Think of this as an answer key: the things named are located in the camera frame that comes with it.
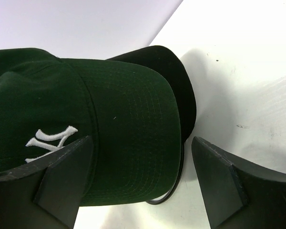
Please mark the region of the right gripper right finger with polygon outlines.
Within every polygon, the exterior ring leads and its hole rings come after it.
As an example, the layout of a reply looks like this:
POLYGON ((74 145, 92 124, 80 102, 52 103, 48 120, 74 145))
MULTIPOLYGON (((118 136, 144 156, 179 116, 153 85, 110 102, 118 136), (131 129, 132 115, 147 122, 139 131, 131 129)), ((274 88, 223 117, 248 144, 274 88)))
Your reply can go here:
POLYGON ((192 156, 212 229, 286 229, 286 174, 228 153, 201 137, 192 156))

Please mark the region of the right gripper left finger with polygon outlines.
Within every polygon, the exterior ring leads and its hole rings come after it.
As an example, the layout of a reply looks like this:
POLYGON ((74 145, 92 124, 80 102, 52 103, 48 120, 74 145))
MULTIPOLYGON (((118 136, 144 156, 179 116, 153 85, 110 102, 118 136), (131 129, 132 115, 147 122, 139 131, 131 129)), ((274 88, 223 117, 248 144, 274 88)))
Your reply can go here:
POLYGON ((0 173, 0 229, 72 229, 93 156, 90 136, 0 173))

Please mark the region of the dark green baseball cap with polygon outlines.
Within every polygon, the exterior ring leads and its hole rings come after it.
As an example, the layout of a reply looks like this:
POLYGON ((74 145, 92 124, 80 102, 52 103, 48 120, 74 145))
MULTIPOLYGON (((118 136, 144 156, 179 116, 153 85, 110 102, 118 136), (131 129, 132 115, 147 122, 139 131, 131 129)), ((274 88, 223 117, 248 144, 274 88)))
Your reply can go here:
POLYGON ((127 62, 0 50, 0 172, 87 135, 94 156, 82 206, 148 201, 173 187, 181 127, 163 76, 127 62))

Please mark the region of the black baseball cap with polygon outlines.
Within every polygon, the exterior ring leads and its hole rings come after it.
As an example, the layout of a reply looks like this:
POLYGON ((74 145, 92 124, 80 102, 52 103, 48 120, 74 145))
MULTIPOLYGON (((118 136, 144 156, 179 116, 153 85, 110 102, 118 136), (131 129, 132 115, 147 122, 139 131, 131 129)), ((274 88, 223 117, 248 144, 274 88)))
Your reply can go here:
POLYGON ((180 59, 168 48, 155 45, 127 52, 110 60, 148 67, 167 80, 177 101, 184 143, 194 129, 197 108, 191 81, 180 59))

